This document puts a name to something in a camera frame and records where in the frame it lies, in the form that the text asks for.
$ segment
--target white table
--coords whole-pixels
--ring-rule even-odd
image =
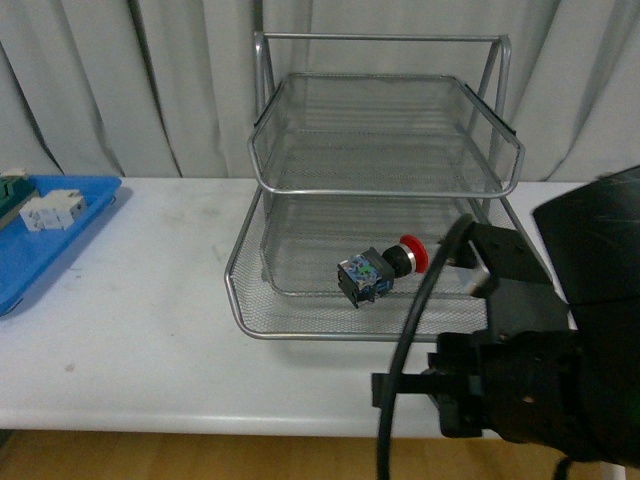
[[[522,184],[511,203],[534,232],[530,210],[572,186]],[[260,341],[235,324],[224,268],[255,188],[125,179],[0,319],[0,428],[374,436],[370,374],[392,344]],[[439,436],[426,397],[399,399],[394,435]]]

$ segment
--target blue tray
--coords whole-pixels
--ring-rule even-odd
[[[77,189],[87,211],[67,230],[29,232],[20,217],[0,230],[0,315],[22,298],[31,284],[111,202],[120,186],[115,177],[29,177],[40,196],[51,190]]]

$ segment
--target black robot housing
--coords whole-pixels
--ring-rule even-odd
[[[471,225],[453,260],[489,272],[474,293],[486,299],[487,328],[439,335],[429,369],[403,374],[397,393],[431,395],[448,437],[491,429],[575,461],[639,468],[640,167],[533,217],[566,303],[517,232]],[[374,374],[374,405],[388,389],[389,375]]]

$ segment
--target tray handle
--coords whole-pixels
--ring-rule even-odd
[[[383,42],[445,42],[445,43],[490,43],[491,48],[482,72],[477,95],[484,99],[493,73],[495,61],[500,53],[500,71],[496,90],[495,112],[499,117],[504,113],[507,96],[507,81],[511,63],[511,40],[508,35],[368,35],[335,33],[278,33],[261,32],[254,34],[254,62],[256,72],[256,114],[260,115],[267,100],[275,93],[273,64],[269,49],[270,39],[284,40],[367,40]]]

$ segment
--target green terminal block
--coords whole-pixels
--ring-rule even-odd
[[[22,206],[38,196],[35,187],[24,177],[0,177],[0,230],[20,215]]]

